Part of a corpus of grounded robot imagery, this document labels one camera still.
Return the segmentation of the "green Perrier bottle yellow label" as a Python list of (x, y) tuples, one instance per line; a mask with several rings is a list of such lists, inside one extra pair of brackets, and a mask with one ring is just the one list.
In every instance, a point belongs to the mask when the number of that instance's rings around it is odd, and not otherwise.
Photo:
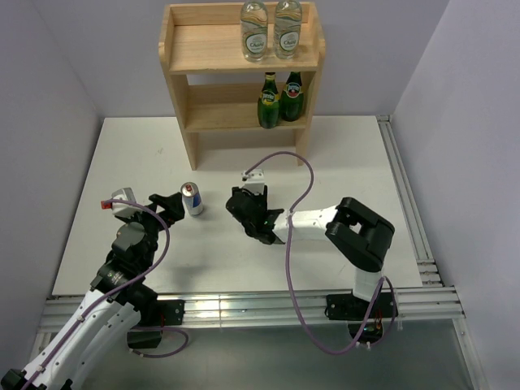
[(262, 128), (274, 128), (280, 117), (280, 95), (275, 82), (275, 73), (266, 72), (265, 81), (258, 98), (258, 122)]

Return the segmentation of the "green Perrier bottle red label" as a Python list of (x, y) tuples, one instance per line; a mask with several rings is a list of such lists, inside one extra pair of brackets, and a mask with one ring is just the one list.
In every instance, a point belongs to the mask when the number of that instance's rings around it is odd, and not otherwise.
[(287, 122), (296, 121), (301, 116), (303, 104), (304, 91), (301, 73), (291, 71), (280, 98), (280, 118)]

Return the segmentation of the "clear glass bottle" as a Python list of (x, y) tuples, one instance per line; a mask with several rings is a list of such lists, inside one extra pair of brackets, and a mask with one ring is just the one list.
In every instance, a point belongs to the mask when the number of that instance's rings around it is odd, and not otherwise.
[(240, 43), (246, 60), (256, 62), (267, 52), (268, 12), (263, 1), (246, 1), (240, 10)]
[(278, 1), (275, 7), (274, 51), (279, 59), (290, 59), (297, 52), (303, 11), (298, 1)]

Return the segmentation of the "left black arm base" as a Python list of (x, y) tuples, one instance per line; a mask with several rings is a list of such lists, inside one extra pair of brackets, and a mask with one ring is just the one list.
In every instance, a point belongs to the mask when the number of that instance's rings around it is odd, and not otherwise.
[[(154, 308), (137, 323), (137, 327), (179, 326), (184, 317), (184, 300), (157, 301)], [(130, 331), (127, 344), (131, 349), (156, 349), (163, 340), (165, 331)]]

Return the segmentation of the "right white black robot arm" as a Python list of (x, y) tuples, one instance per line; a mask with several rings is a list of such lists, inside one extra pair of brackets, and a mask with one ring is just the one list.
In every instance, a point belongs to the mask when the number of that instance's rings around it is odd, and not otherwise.
[(395, 228), (357, 199), (344, 197), (339, 205), (319, 210), (269, 210), (266, 189), (253, 193), (234, 187), (226, 210), (247, 236), (264, 245), (286, 245), (290, 239), (330, 241), (355, 267), (353, 311), (367, 317), (379, 308), (375, 290)]

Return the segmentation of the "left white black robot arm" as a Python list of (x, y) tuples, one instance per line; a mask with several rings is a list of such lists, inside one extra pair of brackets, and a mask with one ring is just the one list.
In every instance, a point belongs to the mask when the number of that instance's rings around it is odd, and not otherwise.
[(184, 218), (180, 193), (152, 194), (146, 206), (130, 188), (112, 193), (101, 207), (122, 225), (71, 317), (23, 369), (9, 370), (3, 389), (79, 389), (114, 343), (132, 330), (160, 332), (158, 295), (145, 277), (165, 258), (169, 244), (159, 234)]

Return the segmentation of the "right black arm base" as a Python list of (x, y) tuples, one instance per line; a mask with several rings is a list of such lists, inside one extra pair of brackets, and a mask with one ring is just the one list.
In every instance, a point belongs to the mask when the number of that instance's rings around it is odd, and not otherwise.
[[(364, 318), (369, 302), (350, 294), (330, 294), (326, 296), (324, 314), (332, 321), (346, 321), (349, 334), (355, 337)], [(363, 327), (359, 342), (365, 345), (375, 343), (384, 336), (384, 319), (398, 315), (397, 304), (390, 292), (381, 292), (373, 305), (367, 324)]]

